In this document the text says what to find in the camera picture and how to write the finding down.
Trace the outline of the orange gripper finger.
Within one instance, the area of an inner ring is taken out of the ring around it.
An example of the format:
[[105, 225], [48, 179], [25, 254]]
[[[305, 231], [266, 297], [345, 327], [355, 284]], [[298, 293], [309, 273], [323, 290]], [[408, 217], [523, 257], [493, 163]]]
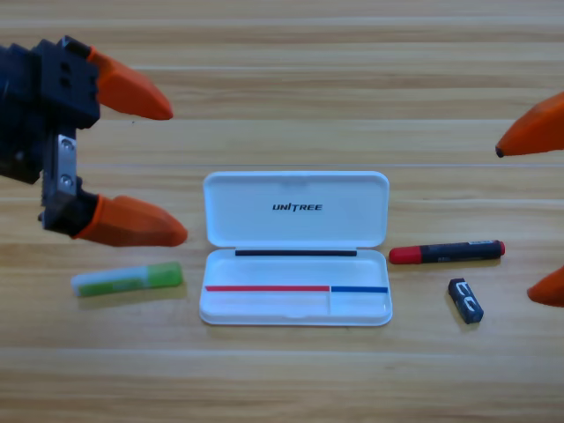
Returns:
[[563, 93], [543, 100], [517, 119], [495, 146], [499, 158], [563, 149]]
[[72, 238], [111, 247], [176, 247], [188, 239], [188, 230], [157, 205], [98, 195], [92, 219]]
[[564, 267], [542, 278], [527, 290], [530, 300], [551, 307], [564, 307]]

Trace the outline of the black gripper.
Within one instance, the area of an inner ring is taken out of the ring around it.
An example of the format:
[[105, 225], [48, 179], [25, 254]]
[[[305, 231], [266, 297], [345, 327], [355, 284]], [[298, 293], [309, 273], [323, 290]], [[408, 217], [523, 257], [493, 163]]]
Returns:
[[76, 136], [99, 120], [99, 103], [152, 120], [174, 116], [146, 75], [71, 37], [1, 49], [1, 174], [42, 182], [46, 230], [74, 237], [93, 219], [98, 198], [82, 189]]

